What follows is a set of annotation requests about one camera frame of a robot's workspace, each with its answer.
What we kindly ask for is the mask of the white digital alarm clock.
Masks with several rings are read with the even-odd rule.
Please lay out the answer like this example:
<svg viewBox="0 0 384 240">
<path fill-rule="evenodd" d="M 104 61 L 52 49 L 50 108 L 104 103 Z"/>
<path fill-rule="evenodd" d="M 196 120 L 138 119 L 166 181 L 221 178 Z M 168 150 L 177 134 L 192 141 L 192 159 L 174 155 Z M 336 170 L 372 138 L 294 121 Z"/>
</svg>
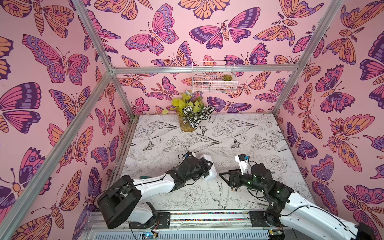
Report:
<svg viewBox="0 0 384 240">
<path fill-rule="evenodd" d="M 204 154 L 201 155 L 201 159 L 204 160 L 204 163 L 207 165 L 208 170 L 205 171 L 203 174 L 203 179 L 205 181 L 210 181 L 213 180 L 214 178 L 217 177 L 217 170 L 215 168 L 215 165 L 213 163 L 213 160 L 210 155 Z"/>
</svg>

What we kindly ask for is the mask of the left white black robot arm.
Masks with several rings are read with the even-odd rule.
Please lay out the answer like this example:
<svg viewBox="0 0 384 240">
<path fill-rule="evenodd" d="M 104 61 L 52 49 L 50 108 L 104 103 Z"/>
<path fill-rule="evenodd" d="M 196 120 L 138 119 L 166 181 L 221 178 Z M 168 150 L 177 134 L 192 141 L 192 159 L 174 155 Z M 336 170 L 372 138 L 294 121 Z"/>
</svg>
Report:
<svg viewBox="0 0 384 240">
<path fill-rule="evenodd" d="M 210 156 L 197 158 L 194 153 L 188 152 L 178 166 L 160 176 L 147 179 L 132 179 L 129 175 L 120 177 L 101 193 L 97 206 L 109 230 L 126 221 L 150 228 L 155 224 L 158 213 L 146 199 L 179 190 L 187 186 L 188 181 L 210 181 L 216 176 L 217 170 Z"/>
</svg>

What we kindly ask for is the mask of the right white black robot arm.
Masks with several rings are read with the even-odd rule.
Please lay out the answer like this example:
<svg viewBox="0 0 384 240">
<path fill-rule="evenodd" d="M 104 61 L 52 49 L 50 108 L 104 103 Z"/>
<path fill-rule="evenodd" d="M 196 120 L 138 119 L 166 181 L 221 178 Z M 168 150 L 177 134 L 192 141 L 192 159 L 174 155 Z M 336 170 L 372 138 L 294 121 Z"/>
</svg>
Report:
<svg viewBox="0 0 384 240">
<path fill-rule="evenodd" d="M 248 170 L 231 170 L 219 176 L 228 186 L 237 190 L 246 187 L 263 193 L 269 203 L 265 220 L 271 226 L 282 224 L 314 240 L 374 240 L 373 229 L 364 224 L 354 224 L 318 207 L 292 188 L 273 179 L 263 164 Z"/>
</svg>

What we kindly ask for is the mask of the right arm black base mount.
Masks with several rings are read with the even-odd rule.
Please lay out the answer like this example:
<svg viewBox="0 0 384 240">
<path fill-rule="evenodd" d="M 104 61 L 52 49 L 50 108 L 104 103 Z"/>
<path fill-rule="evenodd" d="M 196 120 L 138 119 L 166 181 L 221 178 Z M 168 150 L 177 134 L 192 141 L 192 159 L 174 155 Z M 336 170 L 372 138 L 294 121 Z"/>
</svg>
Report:
<svg viewBox="0 0 384 240">
<path fill-rule="evenodd" d="M 281 222 L 270 211 L 249 211 L 247 214 L 252 227 L 279 227 Z"/>
</svg>

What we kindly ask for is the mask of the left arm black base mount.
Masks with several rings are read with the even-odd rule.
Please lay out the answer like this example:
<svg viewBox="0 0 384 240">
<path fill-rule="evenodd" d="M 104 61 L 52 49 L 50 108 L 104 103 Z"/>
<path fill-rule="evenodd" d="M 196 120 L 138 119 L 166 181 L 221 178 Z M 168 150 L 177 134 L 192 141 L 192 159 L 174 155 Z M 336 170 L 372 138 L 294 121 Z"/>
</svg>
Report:
<svg viewBox="0 0 384 240">
<path fill-rule="evenodd" d="M 169 229 L 171 223 L 171 213 L 154 214 L 146 223 L 129 222 L 129 228 L 133 230 L 152 230 L 152 229 Z"/>
</svg>

